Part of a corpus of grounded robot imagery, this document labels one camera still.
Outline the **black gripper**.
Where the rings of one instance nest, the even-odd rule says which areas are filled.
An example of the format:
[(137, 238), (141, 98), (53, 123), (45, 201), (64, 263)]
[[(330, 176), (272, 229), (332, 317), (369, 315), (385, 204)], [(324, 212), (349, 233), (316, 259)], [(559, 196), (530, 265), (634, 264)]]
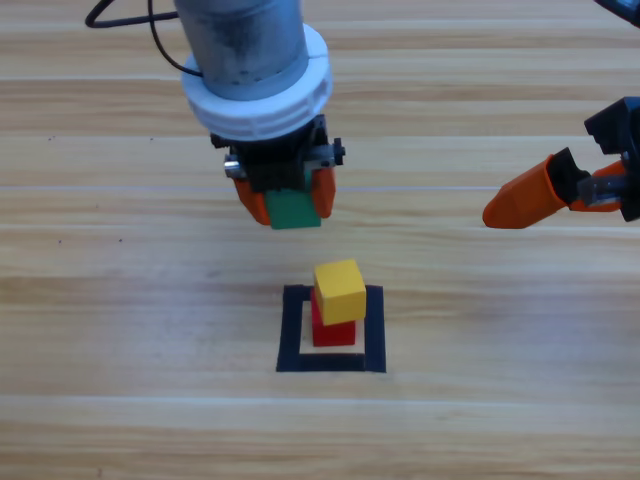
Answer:
[(225, 174), (257, 223), (271, 224), (263, 193), (283, 189), (306, 188), (316, 214), (322, 219), (331, 216), (336, 196), (333, 167), (343, 163), (346, 149), (339, 138), (329, 138), (324, 115), (277, 138), (240, 141), (212, 133), (210, 141), (216, 149), (229, 150)]
[(559, 210), (615, 212), (639, 219), (639, 98), (623, 97), (584, 122), (604, 155), (619, 160), (593, 173), (580, 169), (568, 148), (504, 184), (485, 207), (489, 228), (524, 229)]

